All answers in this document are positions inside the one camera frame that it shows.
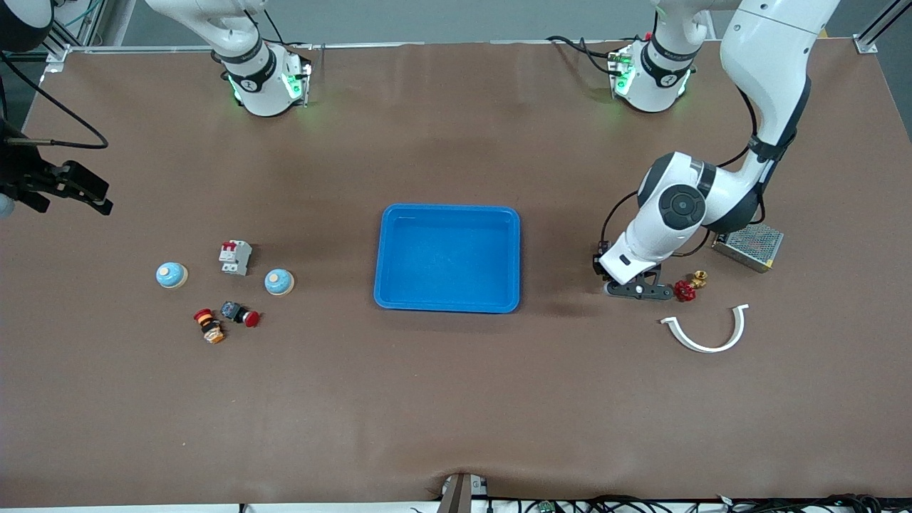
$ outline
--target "white robot link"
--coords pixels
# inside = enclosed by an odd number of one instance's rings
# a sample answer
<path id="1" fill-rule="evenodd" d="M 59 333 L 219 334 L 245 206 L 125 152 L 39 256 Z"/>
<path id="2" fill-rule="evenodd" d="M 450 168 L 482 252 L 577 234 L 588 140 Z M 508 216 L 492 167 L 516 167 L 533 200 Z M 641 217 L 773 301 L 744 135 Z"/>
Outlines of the white robot link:
<path id="1" fill-rule="evenodd" d="M 677 52 L 693 59 L 705 30 L 694 27 L 695 9 L 719 8 L 727 2 L 710 0 L 652 0 L 658 10 L 656 33 L 644 45 L 627 82 L 626 99 L 642 110 L 663 110 L 677 90 L 657 86 L 669 70 L 655 68 L 656 53 L 665 56 L 658 66 L 676 60 Z M 797 133 L 796 127 L 811 90 L 807 58 L 818 34 L 839 0 L 743 0 L 721 42 L 722 67 L 738 89 L 756 106 L 760 116 L 756 133 L 739 171 L 732 172 L 681 152 L 659 157 L 637 190 L 639 212 L 617 241 L 599 248 L 596 271 L 608 281 L 606 292 L 632 298 L 665 299 L 666 289 L 645 280 L 650 269 L 680 248 L 697 229 L 727 234 L 752 220 L 773 170 Z M 685 19 L 673 20 L 671 13 Z M 652 59 L 653 64 L 646 64 Z M 687 72 L 680 75 L 682 79 Z M 649 95 L 656 99 L 650 103 Z"/>
<path id="2" fill-rule="evenodd" d="M 146 0 L 208 43 L 228 71 L 234 96 L 257 116 L 307 103 L 310 62 L 265 43 L 253 21 L 267 0 Z"/>

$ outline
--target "brown table surface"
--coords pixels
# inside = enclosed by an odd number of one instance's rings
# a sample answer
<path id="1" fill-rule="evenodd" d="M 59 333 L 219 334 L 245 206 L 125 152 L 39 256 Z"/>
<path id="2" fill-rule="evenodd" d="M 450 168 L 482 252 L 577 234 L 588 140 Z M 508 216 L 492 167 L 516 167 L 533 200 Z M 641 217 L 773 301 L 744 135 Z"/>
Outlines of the brown table surface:
<path id="1" fill-rule="evenodd" d="M 457 471 L 502 496 L 912 494 L 912 151 L 850 41 L 811 58 L 766 199 L 776 269 L 704 250 L 665 269 L 709 271 L 693 303 L 600 291 L 599 227 L 652 161 L 720 162 L 747 139 L 718 45 L 697 63 L 675 108 L 647 115 L 557 47 L 331 50 L 309 108 L 257 119 L 206 54 L 71 55 L 47 87 L 111 146 L 43 154 L 108 179 L 115 207 L 56 200 L 0 224 L 0 505 L 423 499 Z M 27 131 L 90 137 L 44 101 Z M 379 308 L 395 202 L 515 208 L 518 310 Z M 220 272 L 228 238 L 254 244 L 248 277 Z M 183 288 L 155 283 L 169 260 Z M 265 293 L 274 267 L 291 295 Z M 192 314 L 227 299 L 263 321 L 210 346 Z M 742 303 L 722 354 L 658 324 L 721 343 Z"/>

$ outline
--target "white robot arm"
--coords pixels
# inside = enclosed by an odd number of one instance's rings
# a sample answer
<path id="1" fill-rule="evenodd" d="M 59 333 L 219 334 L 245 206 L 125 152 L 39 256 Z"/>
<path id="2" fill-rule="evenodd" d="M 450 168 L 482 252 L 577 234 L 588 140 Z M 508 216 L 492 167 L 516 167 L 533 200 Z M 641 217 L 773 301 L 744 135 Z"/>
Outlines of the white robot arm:
<path id="1" fill-rule="evenodd" d="M 731 172 L 681 152 L 659 157 L 637 191 L 637 216 L 597 259 L 612 280 L 625 285 L 642 276 L 701 225 L 723 234 L 747 226 L 776 163 L 795 137 L 811 87 L 805 75 L 808 54 L 838 4 L 839 0 L 741 2 L 722 39 L 721 61 L 760 115 L 744 164 Z M 661 42 L 661 34 L 656 36 Z"/>
<path id="2" fill-rule="evenodd" d="M 310 63 L 281 45 L 268 44 L 249 16 L 267 0 L 146 0 L 188 27 L 206 43 L 228 70 L 234 96 L 257 116 L 275 116 L 306 104 Z"/>

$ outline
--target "metal rod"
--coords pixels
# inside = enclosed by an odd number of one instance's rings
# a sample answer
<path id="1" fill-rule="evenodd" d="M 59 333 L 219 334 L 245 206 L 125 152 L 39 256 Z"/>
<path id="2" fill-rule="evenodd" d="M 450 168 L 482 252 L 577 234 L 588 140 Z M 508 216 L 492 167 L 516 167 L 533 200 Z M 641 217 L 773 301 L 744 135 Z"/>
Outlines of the metal rod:
<path id="1" fill-rule="evenodd" d="M 893 22 L 897 21 L 910 6 L 912 6 L 912 0 L 893 0 L 887 4 L 861 34 L 855 35 L 855 46 L 858 48 L 858 52 L 875 53 L 877 38 L 890 28 Z"/>

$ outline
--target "metal power supply box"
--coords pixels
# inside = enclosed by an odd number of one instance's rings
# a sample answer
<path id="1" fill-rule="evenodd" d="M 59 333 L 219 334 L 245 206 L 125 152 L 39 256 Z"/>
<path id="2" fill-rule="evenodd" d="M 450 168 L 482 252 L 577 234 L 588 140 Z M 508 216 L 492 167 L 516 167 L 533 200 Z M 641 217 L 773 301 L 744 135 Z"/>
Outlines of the metal power supply box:
<path id="1" fill-rule="evenodd" d="M 772 269 L 772 261 L 783 237 L 782 232 L 760 223 L 730 234 L 717 235 L 712 248 L 758 273 L 765 273 Z"/>

